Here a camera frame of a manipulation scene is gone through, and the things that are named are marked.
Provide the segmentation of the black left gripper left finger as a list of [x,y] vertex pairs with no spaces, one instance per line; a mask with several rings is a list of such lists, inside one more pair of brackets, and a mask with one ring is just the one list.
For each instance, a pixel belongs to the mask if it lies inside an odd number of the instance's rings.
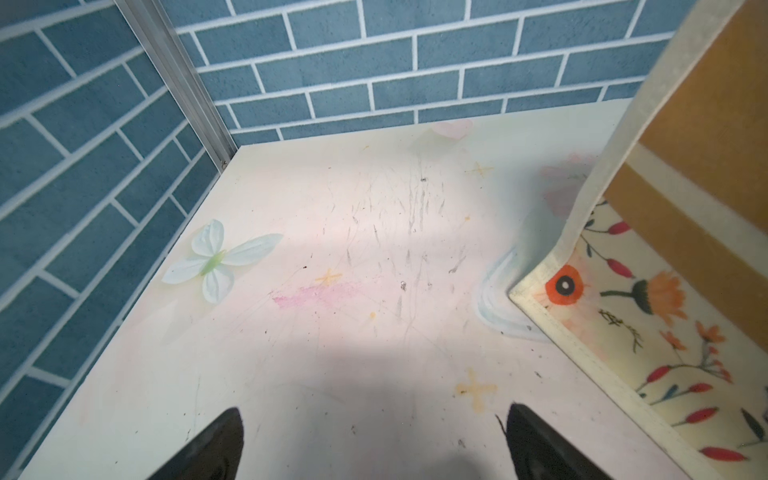
[[235,479],[244,447],[240,411],[231,407],[190,440],[149,480]]

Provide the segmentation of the cream floral tote bag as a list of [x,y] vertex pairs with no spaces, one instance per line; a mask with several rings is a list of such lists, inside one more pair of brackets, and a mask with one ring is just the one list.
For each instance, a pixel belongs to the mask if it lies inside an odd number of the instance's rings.
[[511,301],[694,479],[767,475],[767,5],[700,1]]

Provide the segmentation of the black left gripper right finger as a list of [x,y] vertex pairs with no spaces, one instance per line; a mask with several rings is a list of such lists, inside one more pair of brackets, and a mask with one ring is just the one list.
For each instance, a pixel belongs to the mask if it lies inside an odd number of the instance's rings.
[[510,405],[505,438],[518,479],[610,479],[524,404]]

